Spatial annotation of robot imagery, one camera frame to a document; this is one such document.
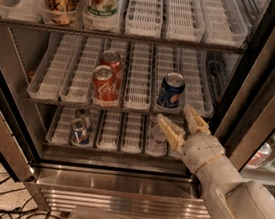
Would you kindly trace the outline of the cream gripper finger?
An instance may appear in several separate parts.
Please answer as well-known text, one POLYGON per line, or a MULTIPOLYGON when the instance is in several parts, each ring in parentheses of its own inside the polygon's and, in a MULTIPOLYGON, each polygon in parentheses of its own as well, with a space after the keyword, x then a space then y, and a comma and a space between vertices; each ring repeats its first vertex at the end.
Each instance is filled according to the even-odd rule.
POLYGON ((190 105, 184 107, 184 116, 187 119, 188 129, 191 135, 205 133, 209 134, 209 126, 206 121, 190 105))
POLYGON ((183 143, 185 143, 184 136, 186 132, 184 129, 170 121, 167 116, 160 113, 157 115, 156 119, 160 129, 164 132, 169 145, 173 147, 174 150, 180 151, 183 143))

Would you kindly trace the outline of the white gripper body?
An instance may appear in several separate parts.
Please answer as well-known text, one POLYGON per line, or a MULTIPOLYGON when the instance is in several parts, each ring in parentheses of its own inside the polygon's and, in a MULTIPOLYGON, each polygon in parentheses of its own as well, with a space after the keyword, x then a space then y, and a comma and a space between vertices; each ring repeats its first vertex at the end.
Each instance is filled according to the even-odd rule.
POLYGON ((196 133, 187 138, 182 146, 181 154, 181 159, 188 170, 195 174, 207 162, 225 154, 225 149, 212 134, 196 133))

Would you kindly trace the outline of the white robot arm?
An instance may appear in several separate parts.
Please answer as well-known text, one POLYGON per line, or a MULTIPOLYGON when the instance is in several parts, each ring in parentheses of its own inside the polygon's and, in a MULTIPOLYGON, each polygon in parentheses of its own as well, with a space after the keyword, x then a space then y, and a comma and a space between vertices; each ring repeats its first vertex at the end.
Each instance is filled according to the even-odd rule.
POLYGON ((188 129, 167 116, 156 118, 181 161, 199 180, 201 198, 212 219, 275 219, 275 198, 261 183, 243 179, 225 148, 190 105, 184 107, 188 129))

